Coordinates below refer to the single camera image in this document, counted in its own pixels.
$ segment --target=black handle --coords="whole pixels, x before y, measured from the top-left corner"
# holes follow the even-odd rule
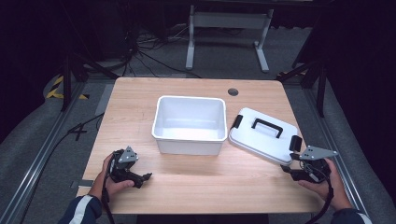
[[[280,135],[282,134],[282,132],[283,132],[283,128],[281,128],[281,127],[279,127],[279,126],[276,126],[275,124],[270,123],[270,122],[268,122],[268,121],[265,121],[265,120],[263,120],[263,119],[255,119],[253,125],[251,126],[251,128],[252,128],[252,129],[255,129],[257,123],[261,123],[261,124],[263,124],[263,125],[266,125],[266,126],[268,126],[268,127],[273,128],[273,129],[277,129],[277,130],[278,130],[278,133],[277,133],[277,135],[276,135],[276,138],[279,138],[279,136],[280,136]]]

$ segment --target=human hand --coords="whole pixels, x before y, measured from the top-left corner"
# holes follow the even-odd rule
[[[332,182],[332,188],[334,189],[334,197],[332,198],[331,206],[335,209],[335,211],[344,208],[352,208],[352,204],[350,203],[347,193],[345,192],[344,182],[341,179],[334,162],[327,158],[324,160],[327,162],[330,170],[332,171],[330,173],[330,181]],[[329,193],[329,185],[326,181],[315,184],[305,180],[299,180],[298,184],[306,189],[314,191],[320,196],[321,199],[326,201],[327,195]]]
[[[105,160],[103,162],[103,166],[102,166],[102,171],[96,177],[95,181],[93,182],[90,192],[88,192],[88,194],[91,194],[91,195],[97,197],[99,200],[102,198],[103,181],[105,179],[107,166],[111,160],[111,157],[112,157],[112,154],[108,155],[105,158]],[[134,186],[134,181],[132,181],[132,180],[125,180],[125,181],[121,181],[119,183],[115,183],[111,178],[108,178],[106,181],[106,189],[107,189],[108,197],[110,200],[114,196],[114,194],[118,193],[119,191],[121,191],[123,189],[131,188],[133,186]]]

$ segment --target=dark background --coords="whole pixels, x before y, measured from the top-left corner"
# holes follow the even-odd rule
[[[0,6],[0,142],[33,110],[44,103],[43,89],[58,74],[69,51],[93,61],[121,57],[125,49],[114,35],[99,41],[101,32],[125,35],[119,27],[98,24],[114,18],[95,1],[3,1]],[[304,13],[276,10],[275,27],[314,27],[299,63],[325,59],[328,79],[361,149],[395,202],[394,139],[396,10],[385,1],[335,1],[336,12]],[[187,22],[188,6],[137,5],[134,20],[159,38]]]

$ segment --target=sleeve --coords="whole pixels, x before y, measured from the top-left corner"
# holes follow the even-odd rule
[[[96,223],[96,219],[102,215],[100,200],[91,195],[79,196],[70,202],[64,216],[58,224],[64,223]]]
[[[372,221],[361,211],[345,208],[332,215],[332,224],[372,224]]]

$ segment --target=white container lid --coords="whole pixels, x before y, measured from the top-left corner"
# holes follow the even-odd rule
[[[290,142],[298,130],[282,120],[250,108],[243,108],[230,130],[229,139],[241,147],[277,164],[290,165]]]

